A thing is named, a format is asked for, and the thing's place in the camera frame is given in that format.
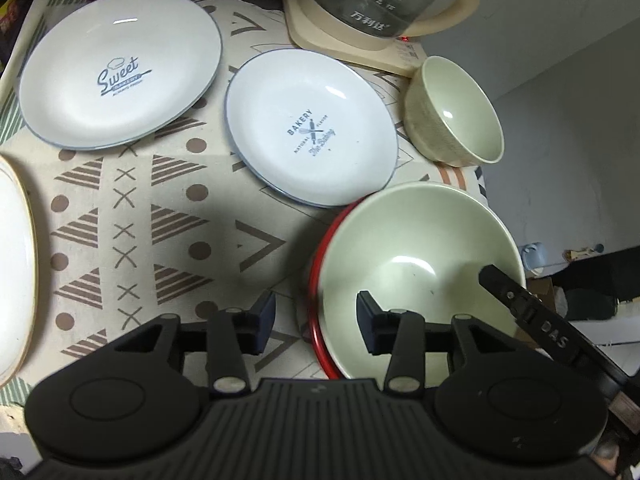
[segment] black mount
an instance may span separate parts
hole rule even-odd
[[[587,455],[612,399],[635,405],[635,378],[500,270],[479,281],[555,361],[471,316],[426,323],[362,291],[364,344],[391,355],[382,391],[274,379],[252,392],[242,354],[265,348],[272,293],[207,322],[163,315],[36,386],[25,418],[45,460],[30,478],[606,478]],[[181,375],[193,351],[207,353],[206,388]],[[424,387],[425,352],[448,355],[438,388]]]

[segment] blue rim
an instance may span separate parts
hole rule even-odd
[[[276,48],[274,50],[270,50],[268,52],[261,52],[260,54],[258,54],[257,56],[252,57],[251,59],[245,61],[242,66],[238,69],[238,71],[233,74],[231,81],[229,81],[229,84],[226,86],[226,91],[225,91],[225,109],[224,109],[224,116],[225,116],[225,128],[226,128],[226,133],[228,135],[228,140],[229,140],[229,144],[231,144],[231,147],[234,149],[234,151],[236,152],[236,155],[240,157],[240,160],[242,160],[244,162],[244,164],[249,168],[249,170],[256,176],[258,177],[261,181],[263,181],[267,186],[271,187],[271,189],[276,190],[279,193],[282,193],[284,196],[286,196],[287,198],[292,199],[294,202],[298,202],[304,205],[309,205],[312,207],[321,207],[321,208],[325,208],[325,209],[331,209],[334,207],[342,207],[345,205],[349,205],[350,203],[355,202],[356,200],[361,199],[362,197],[359,196],[357,198],[354,198],[351,202],[347,202],[345,204],[333,204],[333,205],[327,205],[327,204],[316,204],[314,202],[308,202],[307,200],[304,200],[302,198],[297,198],[295,196],[293,196],[292,194],[287,193],[286,191],[281,190],[278,186],[275,186],[274,184],[272,184],[271,182],[268,181],[268,179],[266,177],[264,177],[263,175],[261,175],[258,171],[255,170],[255,168],[249,163],[249,161],[247,160],[247,158],[242,154],[242,152],[240,151],[240,149],[238,148],[238,145],[236,144],[235,140],[234,140],[234,135],[233,132],[231,131],[231,127],[229,125],[229,120],[228,120],[228,113],[227,113],[227,108],[228,108],[228,98],[229,98],[229,90],[231,88],[231,85],[234,82],[234,79],[236,78],[236,76],[240,73],[240,71],[247,66],[249,63],[251,63],[254,59],[259,58],[260,56],[265,56],[267,54],[271,54],[272,52],[277,52],[279,50],[291,50],[290,48]],[[315,54],[316,56],[322,56],[322,57],[326,57],[328,59],[331,59],[333,61],[337,61],[338,63],[340,63],[343,67],[345,67],[347,70],[350,70],[353,75],[355,75],[358,79],[360,79],[364,84],[367,85],[367,88],[369,88],[372,92],[375,92],[375,90],[373,88],[371,88],[371,86],[369,85],[369,83],[367,82],[366,79],[364,79],[360,74],[358,74],[354,69],[352,69],[350,66],[345,65],[344,63],[338,61],[337,59],[334,59],[331,56],[327,56],[326,54],[322,54],[321,52],[315,52],[313,50],[305,50],[300,48],[299,50],[302,50],[303,52],[308,52],[310,54]],[[394,138],[396,139],[396,160],[398,160],[398,151],[400,149],[399,143],[398,143],[398,134],[394,134]],[[391,182],[391,179],[393,178],[394,174],[396,172],[396,167],[394,166],[393,170],[391,171],[391,174],[389,175],[389,178],[386,180],[384,186],[382,186],[380,189],[377,189],[375,191],[372,192],[378,192],[382,189],[385,189],[386,186],[388,186],[388,184]]]
[[[68,15],[66,18],[64,18],[63,20],[60,20],[58,23],[56,23],[56,25],[51,30],[54,30],[60,23],[64,22],[69,16],[75,14],[79,10],[83,10],[83,9],[85,9],[85,8],[87,8],[89,6],[92,6],[94,4],[97,4],[98,2],[101,2],[101,1],[103,1],[103,0],[96,0],[94,2],[90,2],[90,3],[86,4],[85,6],[80,7],[80,9],[75,10],[70,15]],[[213,16],[211,16],[206,10],[204,10],[197,3],[192,2],[191,0],[187,0],[187,1],[192,3],[193,5],[195,5],[196,7],[198,7],[202,12],[204,12],[209,17],[209,19],[213,22],[213,24],[215,25],[216,30],[218,32],[218,37],[220,38],[220,58],[218,59],[218,64],[216,65],[216,69],[213,72],[213,76],[211,77],[209,82],[206,84],[206,86],[204,87],[202,92],[191,102],[191,104],[189,106],[187,106],[179,114],[177,114],[176,116],[172,117],[171,119],[165,121],[164,123],[160,124],[160,126],[155,126],[153,130],[149,130],[148,132],[145,132],[145,133],[142,133],[142,134],[137,134],[137,135],[135,135],[133,137],[130,137],[129,139],[119,140],[118,142],[112,142],[111,144],[102,144],[100,146],[91,146],[91,147],[65,146],[64,144],[58,144],[56,142],[53,142],[52,140],[45,139],[43,136],[41,136],[38,132],[36,132],[31,127],[31,125],[29,124],[27,119],[24,117],[24,114],[22,113],[22,107],[20,106],[20,90],[22,89],[22,78],[20,78],[20,85],[18,86],[18,96],[17,97],[18,97],[18,106],[20,107],[20,116],[22,117],[22,120],[24,121],[25,126],[27,126],[29,131],[33,135],[35,135],[37,138],[39,138],[42,142],[46,142],[47,144],[50,144],[51,146],[55,146],[56,148],[63,148],[64,150],[75,150],[76,152],[92,152],[94,150],[106,150],[108,148],[114,148],[115,146],[121,146],[123,144],[127,144],[128,142],[131,142],[132,140],[142,139],[142,137],[146,137],[146,136],[148,136],[148,135],[150,135],[152,133],[155,133],[160,128],[163,128],[164,126],[167,126],[167,124],[171,123],[172,121],[175,121],[178,117],[180,117],[183,113],[185,113],[189,108],[191,108],[194,104],[196,104],[198,99],[200,99],[205,94],[205,92],[210,88],[210,86],[212,85],[212,83],[215,80],[216,76],[218,75],[218,71],[220,70],[220,64],[222,62],[222,54],[223,54],[223,51],[224,51],[224,43],[222,41],[222,33],[220,32],[220,27],[218,26],[218,22],[213,18]],[[37,48],[40,46],[40,44],[42,43],[42,40],[44,40],[44,38],[46,37],[47,34],[45,34],[42,37],[40,42],[33,49],[31,55],[29,56],[29,59],[24,63],[24,69],[22,70],[22,74],[23,75],[24,75],[24,71],[27,69],[27,65],[29,63],[29,60],[31,59],[31,56],[33,56],[33,53],[36,52]]]

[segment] tablecloth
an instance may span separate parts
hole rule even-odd
[[[0,81],[0,153],[28,190],[40,289],[29,353],[0,390],[0,404],[23,403],[44,377],[159,314],[203,320],[219,309],[248,308],[266,289],[277,296],[276,320],[265,352],[246,357],[252,385],[265,376],[324,377],[306,334],[304,272],[339,209],[301,205],[265,186],[232,151],[223,123],[225,89],[242,64],[296,47],[280,11],[239,0],[196,2],[223,36],[214,83],[168,126],[96,152],[57,149],[24,127],[15,96],[24,60],[84,1],[36,0],[30,10],[22,54],[5,74],[10,80]],[[399,156],[389,185],[445,182],[486,203],[480,168],[433,164],[408,141],[401,119],[408,81],[353,69],[395,123]],[[204,356],[190,356],[184,373],[205,384]]]

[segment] white plate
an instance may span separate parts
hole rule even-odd
[[[188,110],[221,54],[216,22],[189,0],[97,0],[31,54],[20,80],[22,116],[56,146],[122,144]]]
[[[413,310],[435,323],[468,313],[513,335],[513,316],[478,283],[489,264],[524,286],[507,228],[466,192],[412,182],[365,199],[338,227],[322,261],[318,318],[335,364],[345,377],[383,383],[390,356],[365,348],[355,306],[361,290],[383,310]],[[448,375],[446,354],[427,354],[426,383],[437,386]]]
[[[18,176],[0,156],[0,386],[24,358],[35,317],[36,245]]]
[[[272,50],[232,79],[226,122],[238,155],[285,195],[345,205],[385,187],[398,158],[391,117],[353,70],[322,54]]]

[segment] cardboard box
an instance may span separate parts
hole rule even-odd
[[[539,278],[537,280],[527,280],[527,290],[536,296],[544,306],[549,310],[556,312],[556,299],[554,297],[554,284],[551,278]],[[540,348],[540,345],[533,341],[532,338],[524,332],[523,329],[518,328],[515,336],[518,341],[522,341],[530,348]]]

